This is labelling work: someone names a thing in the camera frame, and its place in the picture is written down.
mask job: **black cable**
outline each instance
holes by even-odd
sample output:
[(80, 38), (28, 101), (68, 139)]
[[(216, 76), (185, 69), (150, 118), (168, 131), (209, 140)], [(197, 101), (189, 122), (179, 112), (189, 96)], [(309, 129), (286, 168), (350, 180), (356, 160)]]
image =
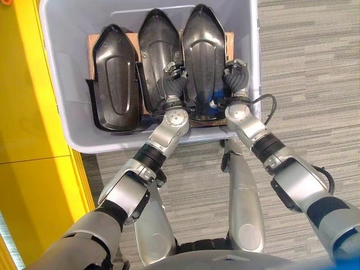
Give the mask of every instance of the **black cable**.
[(325, 170), (324, 167), (320, 168), (318, 166), (313, 165), (313, 168), (317, 170), (319, 173), (322, 173), (324, 176), (326, 176), (328, 180), (328, 192), (333, 195), (335, 191), (335, 181), (331, 176), (331, 174), (327, 170)]
[(268, 119), (266, 119), (266, 121), (264, 122), (264, 125), (267, 125), (269, 123), (269, 121), (271, 120), (272, 116), (274, 115), (274, 113), (276, 111), (276, 107), (277, 107), (276, 98), (272, 94), (263, 94), (262, 96), (260, 96), (256, 100), (250, 102), (250, 105), (253, 105), (253, 104), (258, 103), (260, 100), (263, 100), (264, 98), (267, 98), (267, 97), (272, 98), (272, 107), (271, 107), (270, 114), (268, 114)]

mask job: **yellow cabinet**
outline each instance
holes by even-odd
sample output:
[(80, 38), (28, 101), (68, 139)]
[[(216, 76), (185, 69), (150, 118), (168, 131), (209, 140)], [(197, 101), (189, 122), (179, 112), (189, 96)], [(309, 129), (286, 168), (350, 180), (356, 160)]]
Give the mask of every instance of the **yellow cabinet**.
[[(25, 265), (94, 208), (80, 154), (63, 137), (36, 0), (0, 4), (0, 191)], [(12, 269), (5, 255), (0, 267)]]
[(0, 163), (69, 155), (32, 1), (0, 4)]

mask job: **wooden board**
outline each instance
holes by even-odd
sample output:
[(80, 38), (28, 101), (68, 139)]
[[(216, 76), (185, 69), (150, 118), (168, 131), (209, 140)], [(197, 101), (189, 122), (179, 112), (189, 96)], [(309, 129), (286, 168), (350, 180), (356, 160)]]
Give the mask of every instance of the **wooden board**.
[[(138, 55), (138, 59), (139, 61), (141, 61), (141, 54), (140, 54), (140, 47), (139, 47), (139, 42), (138, 42), (138, 38), (137, 38), (137, 33), (126, 33), (127, 37), (129, 38), (129, 40), (131, 41), (131, 43), (133, 44), (137, 55)], [(234, 59), (234, 33), (233, 32), (225, 32), (225, 36), (226, 36), (226, 60), (233, 60)], [(90, 74), (90, 78), (94, 79), (94, 63), (93, 63), (93, 59), (92, 59), (92, 49), (97, 41), (99, 37), (99, 34), (91, 34), (88, 35), (88, 61), (89, 61), (89, 74)], [(145, 108), (145, 104), (144, 101), (142, 101), (142, 110), (143, 110), (143, 115), (148, 115), (150, 114), (146, 108)], [(190, 126), (191, 127), (206, 127), (206, 126), (216, 126), (216, 125), (226, 125), (226, 121), (225, 119), (223, 120), (218, 120), (218, 121), (193, 121), (190, 120)]]

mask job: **plastic storage bin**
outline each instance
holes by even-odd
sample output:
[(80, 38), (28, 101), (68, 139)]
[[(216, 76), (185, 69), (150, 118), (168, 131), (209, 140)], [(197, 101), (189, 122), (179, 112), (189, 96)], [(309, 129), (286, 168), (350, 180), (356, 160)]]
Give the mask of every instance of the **plastic storage bin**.
[[(234, 57), (248, 63), (251, 98), (260, 95), (259, 35), (256, 0), (204, 0), (217, 15), (224, 30), (234, 32)], [(98, 153), (140, 147), (154, 130), (129, 135), (102, 131), (92, 118), (88, 86), (87, 35), (100, 33), (108, 24), (138, 32), (145, 15), (161, 8), (180, 31), (189, 17), (192, 0), (42, 0), (40, 20), (44, 33), (52, 83), (65, 138), (70, 147), (83, 153)], [(252, 108), (260, 117), (260, 106)], [(191, 128), (184, 142), (235, 137), (227, 127)]]

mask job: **robotic arm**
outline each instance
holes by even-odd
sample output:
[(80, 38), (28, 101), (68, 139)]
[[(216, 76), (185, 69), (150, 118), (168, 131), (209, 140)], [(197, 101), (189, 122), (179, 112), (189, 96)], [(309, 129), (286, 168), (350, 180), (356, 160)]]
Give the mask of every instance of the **robotic arm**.
[[(165, 68), (163, 83), (167, 98), (161, 124), (103, 189), (99, 206), (80, 218), (27, 269), (112, 269), (123, 224), (139, 218), (150, 198), (147, 189), (150, 183), (164, 184), (161, 167), (189, 129), (188, 114), (179, 99), (186, 76), (173, 62)], [(231, 73), (225, 71), (224, 81), (232, 91), (225, 110), (227, 125), (273, 176), (271, 186), (282, 202), (308, 217), (333, 258), (359, 256), (359, 209), (332, 196), (314, 167), (250, 113), (249, 73), (244, 62), (235, 60)]]
[(249, 110), (248, 70), (235, 60), (224, 81), (232, 91), (225, 110), (228, 127), (273, 176), (271, 186), (287, 208), (304, 213), (320, 242), (335, 259), (360, 255), (360, 210), (332, 196), (318, 172), (285, 146)]
[(27, 269), (112, 269), (123, 224), (134, 222), (150, 198), (147, 186), (165, 182), (161, 167), (175, 150), (179, 139), (188, 131), (188, 114), (180, 96), (187, 73), (170, 63), (165, 68), (164, 88), (167, 99), (165, 114), (141, 149), (130, 159), (100, 194), (98, 207), (72, 225)]

